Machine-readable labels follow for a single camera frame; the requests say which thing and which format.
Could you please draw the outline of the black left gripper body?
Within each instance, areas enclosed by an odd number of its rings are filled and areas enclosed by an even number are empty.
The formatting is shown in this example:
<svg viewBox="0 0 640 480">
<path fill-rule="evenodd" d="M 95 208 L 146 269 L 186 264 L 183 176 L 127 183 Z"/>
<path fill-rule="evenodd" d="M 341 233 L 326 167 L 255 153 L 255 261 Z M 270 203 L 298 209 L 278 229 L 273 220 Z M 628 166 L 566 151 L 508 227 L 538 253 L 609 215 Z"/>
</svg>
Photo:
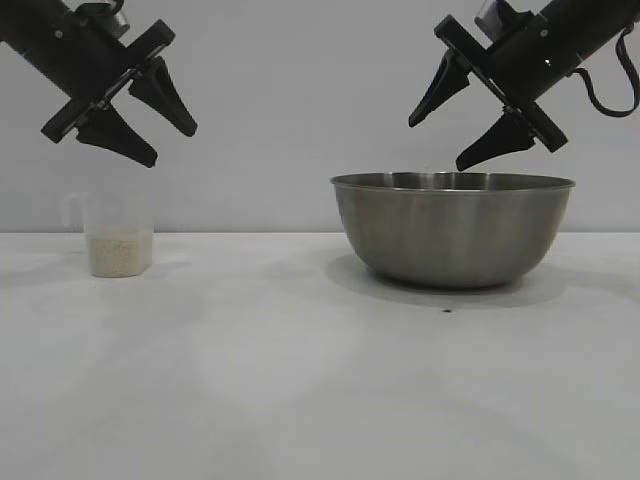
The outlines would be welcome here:
<svg viewBox="0 0 640 480">
<path fill-rule="evenodd" d="M 174 39 L 158 20 L 125 46 L 99 17 L 82 16 L 62 1 L 1 3 L 1 40 L 69 97 L 42 127 L 54 143 L 109 105 L 132 74 Z"/>
</svg>

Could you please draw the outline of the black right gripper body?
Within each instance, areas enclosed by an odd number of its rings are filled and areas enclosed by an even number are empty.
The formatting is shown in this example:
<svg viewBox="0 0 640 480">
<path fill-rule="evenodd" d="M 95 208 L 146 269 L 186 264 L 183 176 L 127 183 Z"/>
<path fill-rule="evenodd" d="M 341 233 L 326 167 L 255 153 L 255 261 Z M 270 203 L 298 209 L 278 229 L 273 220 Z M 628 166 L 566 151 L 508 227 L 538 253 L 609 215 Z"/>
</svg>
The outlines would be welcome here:
<svg viewBox="0 0 640 480">
<path fill-rule="evenodd" d="M 551 1 L 537 13 L 518 11 L 506 1 L 487 1 L 475 23 L 489 38 L 489 46 L 482 46 L 451 15 L 435 27 L 434 34 L 446 45 L 446 52 L 460 55 L 460 62 L 469 68 L 468 79 L 475 75 L 499 99 L 502 115 L 515 112 L 528 124 L 531 148 L 541 142 L 555 152 L 568 139 L 537 101 L 562 79 L 580 76 L 589 100 L 603 115 L 624 118 L 639 106 L 634 103 L 625 110 L 605 107 L 582 66 L 614 40 L 616 56 L 637 93 L 639 73 L 628 55 L 625 38 L 638 21 L 636 1 Z"/>
</svg>

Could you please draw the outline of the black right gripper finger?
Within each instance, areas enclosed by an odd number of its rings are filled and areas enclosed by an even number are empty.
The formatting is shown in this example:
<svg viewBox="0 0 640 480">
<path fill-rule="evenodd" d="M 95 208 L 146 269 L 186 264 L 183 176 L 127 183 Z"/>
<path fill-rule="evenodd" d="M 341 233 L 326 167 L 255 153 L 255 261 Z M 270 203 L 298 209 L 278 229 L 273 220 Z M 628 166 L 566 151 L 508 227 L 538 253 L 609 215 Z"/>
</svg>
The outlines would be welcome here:
<svg viewBox="0 0 640 480">
<path fill-rule="evenodd" d="M 470 85 L 469 68 L 460 60 L 460 55 L 455 51 L 447 51 L 444 54 L 430 86 L 408 117 L 410 128 L 423 122 L 451 97 Z"/>
<path fill-rule="evenodd" d="M 466 171 L 493 158 L 530 148 L 528 124 L 517 113 L 507 112 L 457 157 L 456 167 L 460 172 Z"/>
</svg>

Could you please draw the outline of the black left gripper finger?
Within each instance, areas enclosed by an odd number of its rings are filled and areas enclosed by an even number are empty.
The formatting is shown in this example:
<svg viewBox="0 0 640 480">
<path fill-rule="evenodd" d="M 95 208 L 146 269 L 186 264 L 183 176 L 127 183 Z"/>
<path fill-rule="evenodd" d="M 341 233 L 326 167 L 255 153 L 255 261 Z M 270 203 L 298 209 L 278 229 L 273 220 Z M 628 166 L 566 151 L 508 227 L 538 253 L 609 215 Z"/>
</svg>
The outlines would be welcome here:
<svg viewBox="0 0 640 480">
<path fill-rule="evenodd" d="M 111 104 L 95 110 L 88 120 L 77 127 L 76 139 L 83 144 L 99 147 L 153 168 L 158 154 L 122 118 Z"/>
<path fill-rule="evenodd" d="M 158 56 L 147 62 L 144 69 L 136 74 L 128 91 L 131 96 L 164 117 L 183 135 L 195 135 L 197 122 L 179 96 L 162 57 Z"/>
</svg>

